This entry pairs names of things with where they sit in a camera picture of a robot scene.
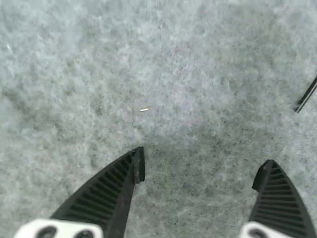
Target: gray carpet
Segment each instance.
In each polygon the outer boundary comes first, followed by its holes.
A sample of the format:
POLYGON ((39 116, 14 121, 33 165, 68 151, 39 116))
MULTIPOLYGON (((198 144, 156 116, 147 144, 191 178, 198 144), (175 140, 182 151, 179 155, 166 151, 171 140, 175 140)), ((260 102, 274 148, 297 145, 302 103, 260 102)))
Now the gray carpet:
POLYGON ((316 226, 316 40, 314 0, 0 1, 0 237, 139 145, 127 238, 236 237, 266 159, 316 226))

